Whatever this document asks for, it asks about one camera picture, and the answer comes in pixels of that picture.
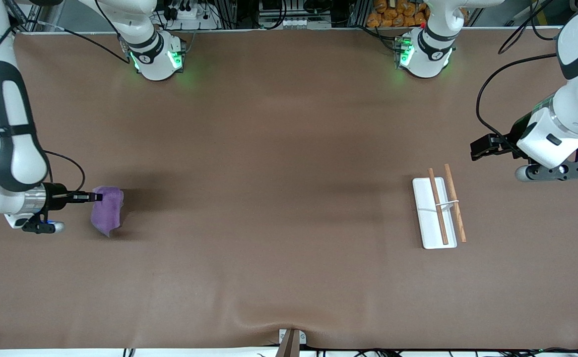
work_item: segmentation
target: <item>brown tabletop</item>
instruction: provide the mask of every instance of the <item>brown tabletop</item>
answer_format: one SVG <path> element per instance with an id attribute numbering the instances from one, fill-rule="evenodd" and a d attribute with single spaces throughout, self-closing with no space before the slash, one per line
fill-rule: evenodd
<path id="1" fill-rule="evenodd" d="M 126 213 L 112 239 L 89 204 L 53 212 L 51 236 L 0 216 L 0 348 L 253 346 L 286 327 L 320 348 L 578 348 L 578 180 L 469 156 L 484 79 L 554 50 L 527 31 L 498 56 L 508 34 L 464 31 L 425 80 L 360 31 L 198 34 L 159 83 L 73 36 L 17 36 L 42 145 L 87 189 L 126 189 Z M 555 59 L 510 68 L 482 115 L 508 131 L 563 83 Z M 444 163 L 469 242 L 425 250 L 411 180 Z"/>

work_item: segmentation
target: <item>wooden chopstick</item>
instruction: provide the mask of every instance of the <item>wooden chopstick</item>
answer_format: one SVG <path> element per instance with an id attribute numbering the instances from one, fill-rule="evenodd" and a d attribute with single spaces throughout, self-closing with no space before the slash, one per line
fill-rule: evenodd
<path id="1" fill-rule="evenodd" d="M 437 190 L 437 183 L 434 181 L 434 170 L 428 169 L 428 176 L 430 176 L 430 185 L 432 186 L 432 194 L 434 195 L 434 204 L 438 205 L 441 203 L 439 198 L 439 190 Z M 435 206 L 437 208 L 437 217 L 439 218 L 439 228 L 441 228 L 441 238 L 443 239 L 443 244 L 448 244 L 448 233 L 446 231 L 446 223 L 443 221 L 443 209 L 441 206 Z"/>
<path id="2" fill-rule="evenodd" d="M 463 226 L 463 219 L 461 218 L 461 207 L 458 204 L 458 199 L 456 198 L 456 189 L 454 189 L 454 180 L 452 180 L 452 171 L 450 171 L 450 165 L 445 164 L 446 169 L 446 180 L 448 180 L 448 192 L 450 194 L 450 201 L 454 202 L 454 213 L 456 215 L 456 226 L 458 228 L 458 236 L 461 237 L 461 242 L 467 242 L 465 238 L 465 228 Z"/>

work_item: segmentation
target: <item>purple cloth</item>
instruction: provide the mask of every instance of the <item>purple cloth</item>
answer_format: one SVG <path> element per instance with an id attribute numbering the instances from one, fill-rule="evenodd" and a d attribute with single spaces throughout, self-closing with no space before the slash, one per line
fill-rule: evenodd
<path id="1" fill-rule="evenodd" d="M 103 200 L 92 205 L 91 223 L 106 237 L 110 231 L 121 226 L 121 206 L 124 205 L 124 192 L 118 187 L 100 186 L 92 192 L 103 195 Z"/>

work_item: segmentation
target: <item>green led light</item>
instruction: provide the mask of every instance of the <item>green led light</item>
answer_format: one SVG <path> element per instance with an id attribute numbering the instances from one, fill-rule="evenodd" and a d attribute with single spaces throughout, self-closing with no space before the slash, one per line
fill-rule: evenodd
<path id="1" fill-rule="evenodd" d="M 170 58 L 170 61 L 171 61 L 172 65 L 174 66 L 174 68 L 180 68 L 182 66 L 180 54 L 177 54 L 176 52 L 172 53 L 172 52 L 168 51 L 168 57 Z"/>
<path id="2" fill-rule="evenodd" d="M 405 50 L 402 55 L 401 55 L 401 65 L 409 65 L 410 64 L 410 59 L 412 58 L 412 55 L 414 54 L 414 47 L 412 45 L 409 45 L 407 50 Z"/>
<path id="3" fill-rule="evenodd" d="M 134 68 L 136 68 L 136 70 L 139 70 L 139 63 L 137 63 L 136 57 L 132 52 L 130 52 L 130 57 L 132 57 L 132 61 L 134 62 Z"/>
<path id="4" fill-rule="evenodd" d="M 445 60 L 445 62 L 443 63 L 443 67 L 445 67 L 446 65 L 448 65 L 448 63 L 450 62 L 450 55 L 451 55 L 451 54 L 452 54 L 452 50 L 450 50 L 450 51 L 448 52 L 448 54 L 446 54 L 446 60 Z"/>

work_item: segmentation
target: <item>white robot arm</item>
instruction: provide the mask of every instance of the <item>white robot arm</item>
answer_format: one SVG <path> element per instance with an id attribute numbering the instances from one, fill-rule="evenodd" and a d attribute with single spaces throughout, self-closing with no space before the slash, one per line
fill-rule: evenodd
<path id="1" fill-rule="evenodd" d="M 0 39 L 9 28 L 7 11 L 0 0 Z M 68 194 L 59 183 L 42 184 L 47 172 L 48 158 L 37 139 L 13 52 L 13 36 L 8 34 L 0 42 L 0 213 L 13 228 L 53 233 L 63 225 L 49 223 L 46 217 L 41 221 L 41 212 L 46 215 L 48 210 L 61 209 L 66 203 L 101 199 L 88 192 L 80 192 L 81 196 Z"/>
<path id="2" fill-rule="evenodd" d="M 561 30 L 556 45 L 558 62 L 567 83 L 542 100 L 512 127 L 505 140 L 490 134 L 473 142 L 472 160 L 495 155 L 513 145 L 515 158 L 526 158 L 520 181 L 578 178 L 578 12 Z M 575 161 L 568 157 L 577 152 Z"/>
<path id="3" fill-rule="evenodd" d="M 183 70 L 185 49 L 181 39 L 157 31 L 150 15 L 157 0 L 79 0 L 104 17 L 129 47 L 136 69 L 151 81 L 167 79 Z"/>
<path id="4" fill-rule="evenodd" d="M 461 7 L 491 7 L 504 0 L 425 0 L 430 8 L 430 18 L 425 27 L 413 29 L 404 38 L 409 38 L 399 65 L 420 78 L 438 75 L 448 65 L 452 44 L 463 29 Z"/>

